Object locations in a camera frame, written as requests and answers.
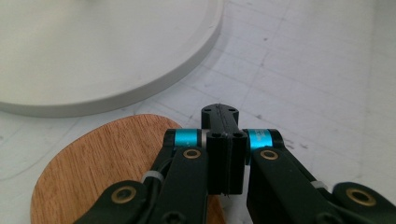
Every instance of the round wooden board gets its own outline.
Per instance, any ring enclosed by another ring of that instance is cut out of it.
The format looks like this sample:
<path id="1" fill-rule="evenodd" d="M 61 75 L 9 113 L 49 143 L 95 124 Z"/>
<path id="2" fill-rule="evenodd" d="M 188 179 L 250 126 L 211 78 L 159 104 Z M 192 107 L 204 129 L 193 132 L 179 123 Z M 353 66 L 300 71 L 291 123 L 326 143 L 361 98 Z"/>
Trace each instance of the round wooden board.
<path id="1" fill-rule="evenodd" d="M 64 148 L 39 177 L 32 196 L 33 224 L 73 223 L 100 194 L 121 180 L 139 181 L 154 162 L 170 119 L 138 115 L 118 119 Z M 207 223 L 225 223 L 218 197 L 209 196 Z"/>

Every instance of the white round tray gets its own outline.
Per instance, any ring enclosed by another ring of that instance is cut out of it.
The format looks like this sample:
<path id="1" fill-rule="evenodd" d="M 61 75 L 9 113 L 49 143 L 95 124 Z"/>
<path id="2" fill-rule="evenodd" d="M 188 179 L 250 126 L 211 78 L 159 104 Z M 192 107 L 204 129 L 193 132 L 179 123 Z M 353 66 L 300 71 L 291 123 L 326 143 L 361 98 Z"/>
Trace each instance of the white round tray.
<path id="1" fill-rule="evenodd" d="M 0 110 L 113 110 L 186 76 L 219 36 L 222 0 L 36 0 L 0 7 Z"/>

